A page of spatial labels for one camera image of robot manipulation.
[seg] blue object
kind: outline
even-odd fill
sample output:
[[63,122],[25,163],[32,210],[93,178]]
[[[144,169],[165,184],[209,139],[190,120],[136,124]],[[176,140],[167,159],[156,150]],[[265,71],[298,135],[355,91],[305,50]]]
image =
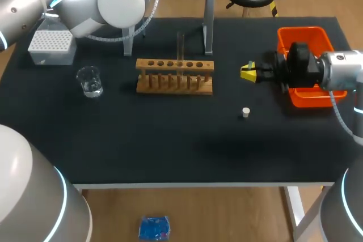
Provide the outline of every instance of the blue object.
[[141,240],[168,240],[170,235],[169,218],[143,217],[140,224],[138,237]]

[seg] orange plastic bin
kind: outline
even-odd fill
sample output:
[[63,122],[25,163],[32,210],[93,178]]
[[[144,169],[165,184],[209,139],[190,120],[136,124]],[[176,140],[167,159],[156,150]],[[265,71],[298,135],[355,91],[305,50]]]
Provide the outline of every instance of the orange plastic bin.
[[[288,27],[277,31],[277,51],[287,58],[293,42],[307,43],[309,50],[316,56],[325,51],[334,51],[325,30],[320,27]],[[332,107],[329,93],[317,84],[313,88],[290,88],[292,103],[299,108]],[[346,91],[334,92],[336,102],[347,96]]]

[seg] wooden test tube rack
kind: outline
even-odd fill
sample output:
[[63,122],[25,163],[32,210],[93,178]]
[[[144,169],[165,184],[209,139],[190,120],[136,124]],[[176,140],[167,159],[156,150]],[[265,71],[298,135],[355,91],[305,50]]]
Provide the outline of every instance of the wooden test tube rack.
[[212,61],[137,59],[138,93],[174,95],[212,95]]

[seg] metal table leg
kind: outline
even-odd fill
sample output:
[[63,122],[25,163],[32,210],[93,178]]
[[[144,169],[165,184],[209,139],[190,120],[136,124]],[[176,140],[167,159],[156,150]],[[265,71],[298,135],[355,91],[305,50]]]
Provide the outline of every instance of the metal table leg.
[[325,188],[309,211],[305,214],[297,186],[284,187],[286,200],[288,202],[289,214],[293,226],[294,242],[308,242],[311,235],[317,228],[320,228],[320,206],[329,190]]

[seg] small white cap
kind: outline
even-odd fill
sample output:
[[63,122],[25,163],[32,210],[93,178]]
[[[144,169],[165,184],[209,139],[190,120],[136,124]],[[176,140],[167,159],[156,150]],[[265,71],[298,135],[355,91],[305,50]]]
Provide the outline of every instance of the small white cap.
[[248,117],[249,114],[250,114],[250,109],[249,108],[243,108],[242,109],[242,116],[244,118]]

